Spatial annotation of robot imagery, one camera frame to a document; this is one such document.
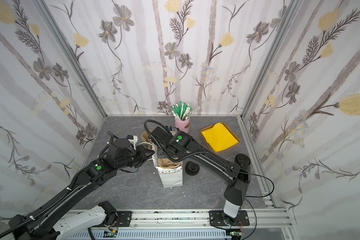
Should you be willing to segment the white cartoon paper gift bag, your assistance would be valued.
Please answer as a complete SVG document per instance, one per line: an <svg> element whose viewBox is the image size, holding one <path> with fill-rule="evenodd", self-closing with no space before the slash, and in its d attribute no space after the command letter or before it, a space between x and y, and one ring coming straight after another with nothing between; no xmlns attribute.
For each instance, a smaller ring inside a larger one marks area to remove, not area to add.
<svg viewBox="0 0 360 240"><path fill-rule="evenodd" d="M155 154L149 160L153 161L153 165L159 174L164 188L180 187L183 185L183 163L176 169L162 169L158 166L158 159L164 158L158 157L158 147L150 143L139 143L137 146L147 147L149 150L155 151Z"/></svg>

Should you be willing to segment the brown pulp cup carrier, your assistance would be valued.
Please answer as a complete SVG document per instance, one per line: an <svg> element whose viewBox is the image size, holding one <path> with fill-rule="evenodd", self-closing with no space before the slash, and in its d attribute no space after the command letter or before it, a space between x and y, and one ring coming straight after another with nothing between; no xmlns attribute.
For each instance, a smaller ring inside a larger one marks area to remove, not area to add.
<svg viewBox="0 0 360 240"><path fill-rule="evenodd" d="M158 159L158 166L162 169L176 169L181 165L181 163L174 163L169 159Z"/></svg>

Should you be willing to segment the black cup lid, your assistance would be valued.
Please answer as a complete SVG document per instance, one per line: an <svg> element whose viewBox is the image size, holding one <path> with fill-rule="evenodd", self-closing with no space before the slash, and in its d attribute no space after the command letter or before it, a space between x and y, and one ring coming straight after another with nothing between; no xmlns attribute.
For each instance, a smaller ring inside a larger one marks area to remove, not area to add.
<svg viewBox="0 0 360 240"><path fill-rule="evenodd" d="M247 164L247 165L251 165L251 159L249 158L249 156L245 155L245 154L237 154L235 156L235 163L237 163L238 165L243 165L243 164Z"/></svg>

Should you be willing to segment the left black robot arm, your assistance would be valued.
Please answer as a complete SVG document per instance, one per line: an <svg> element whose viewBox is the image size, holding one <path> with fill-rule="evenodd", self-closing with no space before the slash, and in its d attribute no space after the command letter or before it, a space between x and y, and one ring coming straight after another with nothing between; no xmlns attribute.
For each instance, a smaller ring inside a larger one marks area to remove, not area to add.
<svg viewBox="0 0 360 240"><path fill-rule="evenodd" d="M10 229L0 239L13 235L16 240L55 240L61 234L54 225L77 203L104 185L125 168L141 167L154 151L142 145L134 146L127 139L109 142L97 159L78 171L60 193L33 212L16 215L9 221Z"/></svg>

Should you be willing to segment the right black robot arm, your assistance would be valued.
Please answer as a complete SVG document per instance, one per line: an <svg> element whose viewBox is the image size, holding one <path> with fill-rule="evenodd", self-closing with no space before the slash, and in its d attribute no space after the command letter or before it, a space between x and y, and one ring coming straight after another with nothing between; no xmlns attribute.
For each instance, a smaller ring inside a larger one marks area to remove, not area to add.
<svg viewBox="0 0 360 240"><path fill-rule="evenodd" d="M182 131L172 135L169 131L156 127L149 136L164 156L172 162L189 160L225 181L227 188L224 192L223 216L225 221L233 222L238 219L239 210L251 182L250 165L239 165L225 160Z"/></svg>

